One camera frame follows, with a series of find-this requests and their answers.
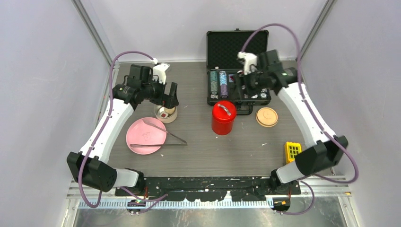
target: metal handle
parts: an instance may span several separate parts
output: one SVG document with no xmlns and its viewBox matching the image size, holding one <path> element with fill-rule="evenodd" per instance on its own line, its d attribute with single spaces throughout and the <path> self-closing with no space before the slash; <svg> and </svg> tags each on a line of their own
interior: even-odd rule
<svg viewBox="0 0 401 227">
<path fill-rule="evenodd" d="M 217 106 L 223 108 L 223 109 L 226 111 L 226 113 L 228 114 L 228 116 L 231 116 L 231 113 L 230 113 L 230 111 L 227 109 L 227 107 L 223 106 L 223 105 L 220 104 L 220 103 L 217 104 Z"/>
</svg>

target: gray wood grain tabletop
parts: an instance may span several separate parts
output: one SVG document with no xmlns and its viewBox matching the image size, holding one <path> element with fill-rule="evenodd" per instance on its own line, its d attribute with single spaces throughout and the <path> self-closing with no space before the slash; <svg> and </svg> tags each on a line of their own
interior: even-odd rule
<svg viewBox="0 0 401 227">
<path fill-rule="evenodd" d="M 294 67 L 293 61 L 284 62 Z M 130 64 L 121 64 L 117 83 L 129 74 Z M 226 136 L 218 136 L 211 129 L 211 110 L 206 102 L 206 63 L 171 63 L 167 82 L 178 84 L 177 119 L 166 128 L 186 140 L 186 147 L 162 147 L 150 155 L 135 154 L 128 148 L 126 132 L 136 120 L 155 117 L 154 105 L 145 100 L 123 126 L 111 152 L 109 165 L 116 168 L 132 168 L 145 176 L 251 176 L 270 175 L 275 168 L 285 164 L 286 141 L 304 140 L 291 113 L 271 92 L 268 107 L 279 115 L 278 123 L 271 128 L 260 126 L 255 119 L 262 106 L 255 106 L 248 116 L 236 117 L 233 130 Z M 176 142 L 167 136 L 166 143 Z"/>
</svg>

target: red canister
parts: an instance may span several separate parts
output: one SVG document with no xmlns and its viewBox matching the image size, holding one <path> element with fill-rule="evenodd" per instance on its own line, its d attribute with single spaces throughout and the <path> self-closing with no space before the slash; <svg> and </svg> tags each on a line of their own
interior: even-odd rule
<svg viewBox="0 0 401 227">
<path fill-rule="evenodd" d="M 237 109 L 231 102 L 221 101 L 213 106 L 212 130 L 217 135 L 227 135 L 233 129 Z"/>
</svg>

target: white wall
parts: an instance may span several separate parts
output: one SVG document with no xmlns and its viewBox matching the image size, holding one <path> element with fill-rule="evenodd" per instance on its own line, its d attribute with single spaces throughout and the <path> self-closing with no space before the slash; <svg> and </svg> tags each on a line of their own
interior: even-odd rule
<svg viewBox="0 0 401 227">
<path fill-rule="evenodd" d="M 141 50 L 159 60 L 206 60 L 209 30 L 255 30 L 268 23 L 294 29 L 303 43 L 326 0 L 82 0 L 110 53 Z M 295 58 L 292 37 L 269 29 L 269 49 Z M 126 55 L 120 61 L 145 61 Z"/>
<path fill-rule="evenodd" d="M 400 226 L 401 4 L 337 1 L 303 59 L 326 122 L 349 141 L 360 178 L 352 184 L 363 226 Z M 337 170 L 353 176 L 343 157 Z"/>
<path fill-rule="evenodd" d="M 107 63 L 69 0 L 3 0 L 0 34 L 0 226 L 57 226 Z"/>
</svg>

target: metal tongs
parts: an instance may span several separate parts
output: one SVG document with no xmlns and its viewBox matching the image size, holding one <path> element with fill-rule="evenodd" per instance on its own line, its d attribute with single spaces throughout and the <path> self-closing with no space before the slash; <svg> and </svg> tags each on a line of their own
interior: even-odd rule
<svg viewBox="0 0 401 227">
<path fill-rule="evenodd" d="M 172 135 L 172 136 L 176 137 L 176 138 L 179 139 L 182 143 L 169 143 L 169 144 L 134 144 L 134 143 L 133 143 L 133 144 L 130 144 L 131 147 L 133 147 L 133 148 L 142 148 L 142 147 L 166 147 L 166 146 L 187 146 L 187 145 L 188 145 L 187 141 L 185 141 L 185 140 L 179 138 L 178 136 L 176 136 L 176 135 L 174 135 L 174 134 L 168 132 L 167 130 L 164 130 L 164 129 L 162 129 L 162 128 L 156 126 L 156 125 L 153 124 L 152 122 L 148 122 L 148 121 L 146 121 L 146 120 L 143 120 L 143 122 L 144 122 L 145 124 L 147 124 L 147 125 L 150 125 L 150 126 L 152 126 L 152 127 L 157 128 L 157 129 L 159 129 L 159 130 L 161 130 L 161 131 L 163 131 L 163 132 L 165 132 L 165 133 L 167 133 L 167 134 L 169 134 L 169 135 Z"/>
</svg>

